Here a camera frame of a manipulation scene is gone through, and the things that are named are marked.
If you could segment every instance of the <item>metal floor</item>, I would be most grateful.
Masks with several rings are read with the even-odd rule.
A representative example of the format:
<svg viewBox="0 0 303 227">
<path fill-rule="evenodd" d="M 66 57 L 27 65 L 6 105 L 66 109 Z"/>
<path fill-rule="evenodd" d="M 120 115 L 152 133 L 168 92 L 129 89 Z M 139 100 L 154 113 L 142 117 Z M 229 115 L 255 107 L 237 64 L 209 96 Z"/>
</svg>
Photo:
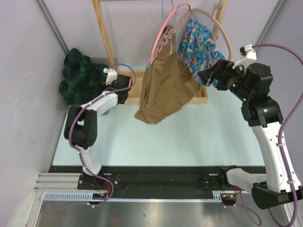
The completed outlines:
<svg viewBox="0 0 303 227">
<path fill-rule="evenodd" d="M 260 210 L 249 195 L 246 205 L 261 217 L 263 227 L 276 226 L 267 210 Z M 44 201 L 36 227 L 235 227 L 255 226 L 243 208 L 226 208 L 219 203 L 198 202 L 107 202 L 101 207 L 79 205 L 56 213 L 46 213 L 72 202 Z M 273 209 L 286 224 L 282 207 Z"/>
</svg>

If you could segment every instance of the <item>wooden frame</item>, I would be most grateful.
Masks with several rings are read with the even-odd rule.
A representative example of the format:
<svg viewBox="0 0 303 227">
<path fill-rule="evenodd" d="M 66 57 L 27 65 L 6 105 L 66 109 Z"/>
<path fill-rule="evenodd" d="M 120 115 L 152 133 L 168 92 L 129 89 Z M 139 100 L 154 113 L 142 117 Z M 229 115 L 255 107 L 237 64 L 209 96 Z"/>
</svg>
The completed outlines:
<svg viewBox="0 0 303 227">
<path fill-rule="evenodd" d="M 95 13 L 97 16 L 99 28 L 101 31 L 101 35 L 103 38 L 103 43 L 104 47 L 107 53 L 107 57 L 109 60 L 109 64 L 113 65 L 115 64 L 115 59 L 114 55 L 112 52 L 112 48 L 110 45 L 110 41 L 108 38 L 108 33 L 107 33 L 107 27 L 105 24 L 102 8 L 100 2 L 102 1 L 129 1 L 129 0 L 92 0 Z M 225 11 L 225 6 L 226 6 L 227 0 L 220 0 L 218 4 L 214 5 L 212 17 L 216 19 L 219 23 L 221 23 L 223 14 Z M 214 25 L 213 27 L 213 37 L 217 37 L 219 32 L 218 26 Z M 133 76 L 131 71 L 119 71 L 120 74 L 127 75 L 127 76 Z M 125 102 L 126 105 L 137 105 L 140 104 L 140 98 L 141 98 L 141 89 L 142 89 L 142 80 L 144 76 L 144 71 L 136 71 L 137 74 L 137 83 L 136 85 L 129 91 L 129 97 L 127 101 Z M 208 101 L 208 95 L 207 95 L 207 90 L 206 87 L 199 85 L 199 83 L 192 78 L 190 81 L 186 83 L 186 85 L 194 92 L 195 96 L 192 98 L 188 104 L 206 104 Z"/>
</svg>

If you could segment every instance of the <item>pink hanger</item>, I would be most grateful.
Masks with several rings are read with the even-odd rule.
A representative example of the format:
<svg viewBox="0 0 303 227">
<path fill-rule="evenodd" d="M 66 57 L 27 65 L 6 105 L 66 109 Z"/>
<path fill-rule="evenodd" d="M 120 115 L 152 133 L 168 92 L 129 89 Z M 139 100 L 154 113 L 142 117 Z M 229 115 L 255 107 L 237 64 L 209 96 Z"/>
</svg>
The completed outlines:
<svg viewBox="0 0 303 227">
<path fill-rule="evenodd" d="M 169 22 L 169 20 L 171 19 L 171 17 L 177 12 L 177 10 L 178 10 L 181 6 L 184 6 L 184 5 L 188 5 L 189 11 L 186 12 L 186 13 L 184 14 L 184 16 L 180 19 L 179 23 L 176 23 L 176 29 L 179 28 L 180 24 L 182 24 L 182 23 L 185 21 L 185 18 L 186 18 L 187 16 L 189 16 L 189 14 L 190 14 L 190 12 L 191 12 L 191 6 L 190 6 L 190 4 L 188 4 L 188 3 L 181 3 L 181 4 L 179 4 L 177 7 L 175 7 L 175 8 L 172 10 L 172 12 L 171 12 L 170 15 L 167 17 L 167 19 L 165 20 L 165 22 L 164 22 L 163 25 L 162 25 L 162 28 L 161 28 L 160 31 L 159 31 L 159 34 L 158 34 L 158 36 L 157 36 L 157 39 L 156 39 L 155 44 L 154 44 L 154 46 L 153 46 L 153 48 L 152 48 L 152 51 L 151 51 L 151 57 L 150 57 L 149 65 L 151 65 L 151 64 L 153 63 L 153 61 L 154 61 L 154 60 L 156 59 L 156 57 L 157 57 L 157 54 L 162 50 L 163 46 L 164 46 L 164 45 L 166 44 L 166 42 L 167 42 L 167 40 L 165 40 L 165 42 L 162 41 L 160 47 L 157 48 L 157 44 L 158 44 L 158 42 L 159 42 L 161 36 L 163 35 L 162 32 L 163 32 L 163 30 L 164 30 L 166 24 Z M 170 32 L 170 35 L 169 35 L 169 34 L 166 35 L 167 39 L 170 39 L 171 36 L 172 36 L 175 32 L 176 32 L 176 30 L 172 28 L 172 29 L 171 29 L 171 32 Z"/>
</svg>

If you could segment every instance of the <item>brown garment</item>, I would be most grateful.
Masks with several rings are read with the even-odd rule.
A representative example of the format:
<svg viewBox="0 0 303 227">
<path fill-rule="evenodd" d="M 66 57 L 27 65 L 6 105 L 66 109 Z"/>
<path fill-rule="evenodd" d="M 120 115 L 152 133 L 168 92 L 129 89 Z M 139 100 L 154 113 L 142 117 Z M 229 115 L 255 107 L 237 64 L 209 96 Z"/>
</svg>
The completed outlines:
<svg viewBox="0 0 303 227">
<path fill-rule="evenodd" d="M 146 68 L 141 93 L 141 107 L 135 118 L 145 123 L 159 123 L 165 117 L 180 110 L 194 96 L 185 85 L 192 74 L 184 62 L 178 60 L 176 38 L 172 37 L 173 51 L 168 42 L 157 58 Z"/>
</svg>

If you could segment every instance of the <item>wooden base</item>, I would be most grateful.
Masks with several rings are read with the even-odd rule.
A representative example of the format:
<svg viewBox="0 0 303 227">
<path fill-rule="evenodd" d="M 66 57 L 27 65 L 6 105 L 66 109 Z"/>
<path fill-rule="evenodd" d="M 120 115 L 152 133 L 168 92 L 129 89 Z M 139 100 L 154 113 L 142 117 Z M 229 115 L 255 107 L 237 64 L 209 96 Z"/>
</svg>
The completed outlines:
<svg viewBox="0 0 303 227">
<path fill-rule="evenodd" d="M 119 74 L 134 77 L 131 71 L 119 71 Z M 128 92 L 128 99 L 125 105 L 139 105 L 142 90 L 142 80 L 144 77 L 144 71 L 136 71 L 137 82 L 135 86 Z M 206 104 L 208 101 L 206 87 L 199 85 L 196 79 L 193 77 L 190 81 L 186 82 L 186 85 L 194 92 L 195 96 L 187 104 Z"/>
</svg>

